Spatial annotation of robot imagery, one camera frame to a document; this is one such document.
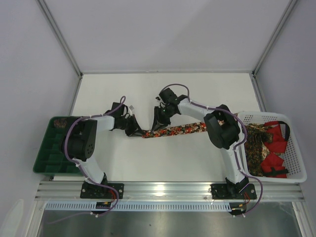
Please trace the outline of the colourful patterned necktie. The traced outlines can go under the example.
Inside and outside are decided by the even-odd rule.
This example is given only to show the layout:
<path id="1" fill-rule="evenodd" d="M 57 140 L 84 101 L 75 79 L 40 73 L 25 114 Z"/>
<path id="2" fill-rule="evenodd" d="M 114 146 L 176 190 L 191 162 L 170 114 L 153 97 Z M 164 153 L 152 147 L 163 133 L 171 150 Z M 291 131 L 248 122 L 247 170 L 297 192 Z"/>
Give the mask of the colourful patterned necktie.
<path id="1" fill-rule="evenodd" d="M 195 122 L 185 125 L 173 126 L 158 129 L 157 131 L 147 130 L 144 131 L 145 134 L 142 135 L 142 138 L 158 138 L 158 137 L 169 137 L 177 135 L 186 135 L 192 133 L 206 132 L 207 128 L 204 122 Z"/>

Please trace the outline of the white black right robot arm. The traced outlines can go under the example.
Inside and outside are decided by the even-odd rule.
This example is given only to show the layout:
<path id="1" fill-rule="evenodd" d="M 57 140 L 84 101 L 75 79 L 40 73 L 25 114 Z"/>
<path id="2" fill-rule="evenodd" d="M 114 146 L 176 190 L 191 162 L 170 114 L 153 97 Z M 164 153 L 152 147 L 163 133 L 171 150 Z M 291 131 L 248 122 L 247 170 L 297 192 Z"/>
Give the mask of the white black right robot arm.
<path id="1" fill-rule="evenodd" d="M 204 122 L 211 143 L 222 153 L 227 173 L 227 193 L 237 197 L 249 183 L 237 157 L 237 146 L 241 144 L 239 134 L 242 122 L 224 104 L 215 108 L 201 105 L 191 100 L 189 95 L 177 96 L 167 87 L 159 93 L 159 97 L 162 104 L 154 107 L 152 131 L 166 128 L 171 124 L 171 117 L 176 114 Z"/>

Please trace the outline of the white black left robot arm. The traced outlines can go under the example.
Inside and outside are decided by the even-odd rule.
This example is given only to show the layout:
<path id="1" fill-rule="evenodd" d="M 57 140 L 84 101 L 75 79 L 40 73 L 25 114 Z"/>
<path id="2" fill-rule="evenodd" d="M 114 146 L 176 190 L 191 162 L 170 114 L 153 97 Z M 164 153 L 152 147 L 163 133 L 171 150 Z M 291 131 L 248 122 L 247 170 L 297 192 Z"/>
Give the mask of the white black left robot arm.
<path id="1" fill-rule="evenodd" d="M 123 130 L 128 137 L 145 134 L 135 115 L 122 102 L 114 102 L 112 108 L 103 115 L 66 118 L 61 151 L 80 170 L 88 184 L 101 187 L 108 184 L 105 172 L 96 161 L 94 150 L 97 135 L 114 129 Z"/>

